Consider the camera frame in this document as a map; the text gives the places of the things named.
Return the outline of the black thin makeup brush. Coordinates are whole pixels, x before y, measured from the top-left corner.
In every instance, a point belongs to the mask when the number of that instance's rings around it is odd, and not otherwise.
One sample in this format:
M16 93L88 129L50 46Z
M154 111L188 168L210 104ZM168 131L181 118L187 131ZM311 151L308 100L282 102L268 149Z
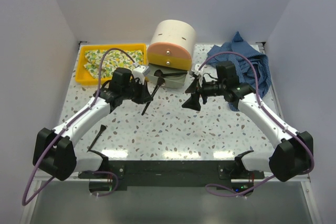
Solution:
M159 90L159 88L160 88L163 84L165 84L165 80L164 80L162 77L159 77L159 78L157 79L156 86L155 86L155 88L154 88L154 90L153 90L153 92L152 92L152 94L151 94L152 98L154 98L154 96L156 95L157 91ZM148 103L145 105L145 107L144 107L144 109L143 109L141 115L144 115L144 114L145 114L145 112L146 112L146 110L148 109L150 103L151 103L151 101L148 102Z

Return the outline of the round cream drawer organizer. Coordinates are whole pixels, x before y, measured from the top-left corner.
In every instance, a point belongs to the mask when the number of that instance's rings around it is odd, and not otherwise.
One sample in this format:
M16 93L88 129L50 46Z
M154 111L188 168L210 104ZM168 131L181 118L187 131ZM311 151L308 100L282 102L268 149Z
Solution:
M163 73L190 71L193 64L193 53L196 44L195 29L180 20L168 19L160 22L147 48L147 64L150 73L147 79L156 83L155 71ZM164 86L180 89L184 86L186 75L165 77Z

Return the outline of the short black makeup brush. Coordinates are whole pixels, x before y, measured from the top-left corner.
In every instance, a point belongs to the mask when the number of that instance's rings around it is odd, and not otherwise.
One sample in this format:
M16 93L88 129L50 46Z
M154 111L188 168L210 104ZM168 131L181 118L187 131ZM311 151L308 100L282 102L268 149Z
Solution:
M100 130L97 133L97 135L95 136L95 138L93 139L92 143L90 144L90 146L88 147L88 152L92 150L92 148L94 147L95 143L97 142L98 138L101 136L101 134L107 129L107 127L103 124L100 125Z

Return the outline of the yellow plastic tray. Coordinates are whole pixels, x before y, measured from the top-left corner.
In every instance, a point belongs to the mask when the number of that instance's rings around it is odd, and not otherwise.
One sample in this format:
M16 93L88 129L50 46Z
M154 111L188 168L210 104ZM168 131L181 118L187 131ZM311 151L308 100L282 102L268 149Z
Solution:
M84 64L87 63L87 60L85 59L85 51L86 50L108 50L110 48L119 48L123 50L124 54L129 58L132 59L126 51L131 50L141 50L144 53L144 63L143 65L147 64L147 58L146 58L146 45L145 44L119 44L119 45L85 45L82 46L79 50L79 58L78 58L78 64L77 64L77 70L76 70L76 76L75 80L76 82L80 83L84 86L92 86L98 84L98 79L94 79L89 72L84 68ZM105 82L111 78L104 78L101 79L101 82Z

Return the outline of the black fan makeup brush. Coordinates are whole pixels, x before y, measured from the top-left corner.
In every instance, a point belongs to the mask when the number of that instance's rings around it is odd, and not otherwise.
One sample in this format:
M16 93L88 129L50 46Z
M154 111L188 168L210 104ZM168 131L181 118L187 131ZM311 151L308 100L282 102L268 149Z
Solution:
M165 78L165 77L173 77L173 76L182 76L185 74L187 74L187 71L163 73L162 70L158 69L157 71L155 71L154 76Z

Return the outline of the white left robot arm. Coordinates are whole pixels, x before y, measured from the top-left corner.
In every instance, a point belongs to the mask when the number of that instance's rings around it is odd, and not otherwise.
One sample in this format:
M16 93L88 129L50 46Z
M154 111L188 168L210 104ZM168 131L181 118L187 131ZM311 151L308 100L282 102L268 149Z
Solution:
M52 177L63 181L74 172L91 171L97 178L108 174L108 158L89 151L75 153L79 140L101 119L113 112L124 100L146 104L153 100L145 76L149 66L139 65L133 70L116 68L112 79L98 87L94 97L74 116L49 130L37 134L33 165Z

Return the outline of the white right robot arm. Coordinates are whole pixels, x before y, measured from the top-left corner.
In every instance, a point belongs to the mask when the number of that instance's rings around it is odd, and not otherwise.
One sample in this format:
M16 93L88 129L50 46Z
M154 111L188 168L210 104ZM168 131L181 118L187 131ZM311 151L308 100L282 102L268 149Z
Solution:
M274 152L246 151L235 157L234 173L246 178L252 171L270 172L279 181L303 175L313 164L313 138L307 132L298 132L266 106L256 90L248 83L241 83L235 65L224 61L216 66L217 76L212 81L204 78L204 68L198 63L192 67L194 77L186 93L191 96L183 108L200 111L209 97L221 96L232 104L264 133Z

